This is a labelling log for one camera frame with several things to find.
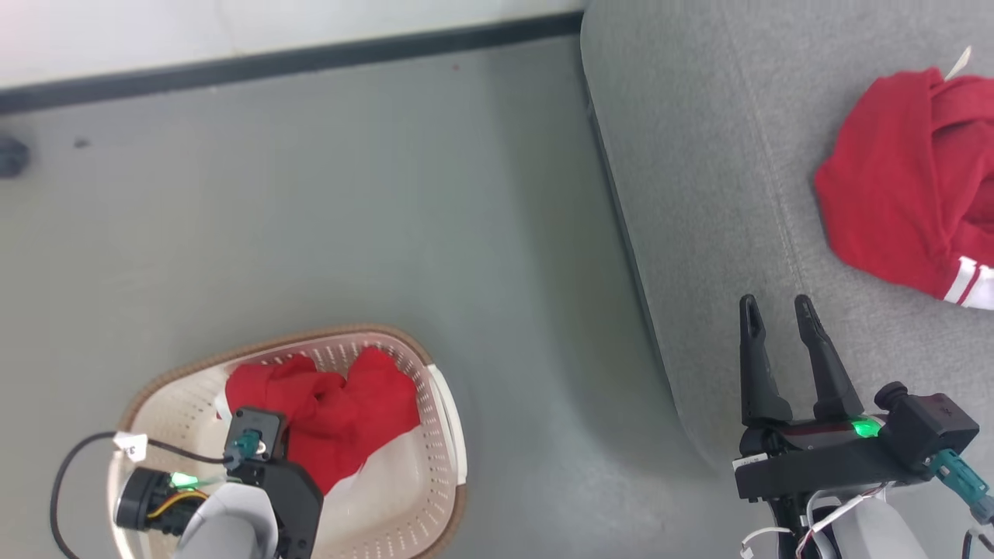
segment white wall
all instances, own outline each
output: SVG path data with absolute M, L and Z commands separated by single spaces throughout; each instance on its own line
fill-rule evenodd
M 587 0 L 0 0 L 0 89 L 581 9 Z

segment black knob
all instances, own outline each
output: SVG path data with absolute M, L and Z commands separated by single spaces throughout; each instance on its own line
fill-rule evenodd
M 877 392 L 877 396 L 874 396 L 873 402 L 877 404 L 877 407 L 881 410 L 892 412 L 894 406 L 904 398 L 908 397 L 908 387 L 903 383 L 895 381 L 888 383 L 887 386 L 880 389 Z

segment green led light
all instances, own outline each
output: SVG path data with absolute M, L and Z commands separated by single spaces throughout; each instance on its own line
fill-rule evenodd
M 170 477 L 170 482 L 177 489 L 196 489 L 197 485 L 200 483 L 200 480 L 192 475 L 187 475 L 177 471 L 173 473 L 172 477 Z
M 880 424 L 872 419 L 859 419 L 853 422 L 853 431 L 860 437 L 868 439 L 880 432 Z

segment gray floor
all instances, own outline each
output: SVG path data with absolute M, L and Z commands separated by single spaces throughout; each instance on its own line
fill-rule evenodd
M 36 156 L 0 183 L 4 555 L 57 555 L 58 462 L 149 378 L 372 320 L 418 338 L 459 405 L 445 557 L 735 557 L 768 518 L 679 428 L 579 67 L 557 39 L 0 119 Z M 83 559 L 114 555 L 107 453 L 68 481 Z

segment black baseboard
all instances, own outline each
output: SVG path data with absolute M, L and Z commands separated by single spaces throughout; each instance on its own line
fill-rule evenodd
M 224 59 L 53 82 L 0 91 L 0 114 L 84 102 L 204 88 L 300 72 L 357 66 L 535 41 L 580 32 L 582 12 L 485 27 L 408 35 L 266 55 Z

